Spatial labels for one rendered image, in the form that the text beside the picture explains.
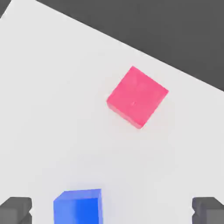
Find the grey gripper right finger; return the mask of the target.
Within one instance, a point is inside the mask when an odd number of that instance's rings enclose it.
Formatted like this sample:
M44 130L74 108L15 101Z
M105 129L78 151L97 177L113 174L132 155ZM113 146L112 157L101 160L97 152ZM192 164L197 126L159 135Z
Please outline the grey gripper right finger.
M224 205L214 197L192 199L192 224L224 224Z

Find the small pink cube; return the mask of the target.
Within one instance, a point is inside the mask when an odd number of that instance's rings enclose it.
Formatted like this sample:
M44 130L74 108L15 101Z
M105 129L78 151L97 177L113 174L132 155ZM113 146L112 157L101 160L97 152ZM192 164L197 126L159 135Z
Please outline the small pink cube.
M107 99L108 107L141 129L168 90L132 66Z

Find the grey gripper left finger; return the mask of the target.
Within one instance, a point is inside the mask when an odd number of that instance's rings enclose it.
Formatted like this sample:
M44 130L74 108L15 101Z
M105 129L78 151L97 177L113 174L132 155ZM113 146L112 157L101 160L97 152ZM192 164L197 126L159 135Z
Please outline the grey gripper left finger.
M0 205L0 224L32 224L32 199L10 197Z

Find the small blue cube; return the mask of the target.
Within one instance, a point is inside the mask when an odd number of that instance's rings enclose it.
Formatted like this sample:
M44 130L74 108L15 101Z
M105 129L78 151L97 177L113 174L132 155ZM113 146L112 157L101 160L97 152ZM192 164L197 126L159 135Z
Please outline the small blue cube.
M54 224L103 224L102 190L64 191L53 201Z

